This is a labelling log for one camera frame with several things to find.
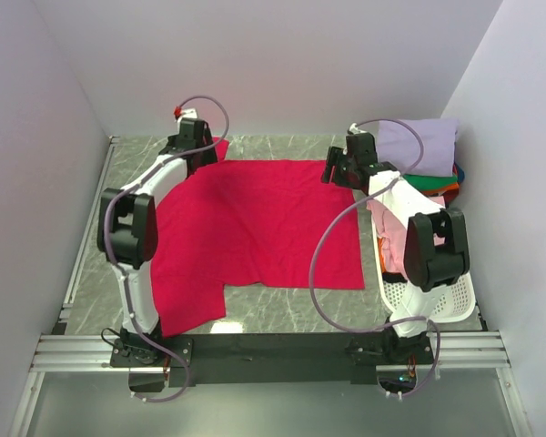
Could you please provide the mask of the crimson red t shirt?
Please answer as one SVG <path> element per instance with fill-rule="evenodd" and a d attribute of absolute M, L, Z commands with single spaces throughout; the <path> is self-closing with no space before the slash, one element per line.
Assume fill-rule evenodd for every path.
<path fill-rule="evenodd" d="M 165 336 L 224 318 L 228 286 L 364 289 L 353 193 L 321 182 L 332 142 L 237 139 L 159 203 L 151 279 Z"/>

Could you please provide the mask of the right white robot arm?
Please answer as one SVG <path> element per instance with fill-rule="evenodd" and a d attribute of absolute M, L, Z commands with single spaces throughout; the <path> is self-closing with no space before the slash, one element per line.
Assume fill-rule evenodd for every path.
<path fill-rule="evenodd" d="M 329 148 L 321 181 L 362 191 L 406 230 L 406 288 L 382 329 L 381 341 L 384 358 L 401 363 L 426 337 L 430 316 L 446 288 L 469 272 L 464 215 L 425 197 L 392 164 L 378 161 L 375 139 L 368 132 L 350 133 L 344 148 Z"/>

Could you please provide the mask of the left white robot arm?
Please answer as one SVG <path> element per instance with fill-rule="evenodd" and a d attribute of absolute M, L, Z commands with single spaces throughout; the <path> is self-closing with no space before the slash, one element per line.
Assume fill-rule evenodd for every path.
<path fill-rule="evenodd" d="M 132 343 L 131 354 L 151 366 L 163 357 L 162 340 L 151 335 L 159 325 L 151 284 L 151 260 L 159 234 L 157 206 L 199 168 L 217 162 L 208 123 L 194 110 L 177 119 L 177 133 L 167 138 L 152 165 L 122 188 L 101 193 L 97 246 L 106 254 L 120 289 L 122 329 L 142 335 Z"/>

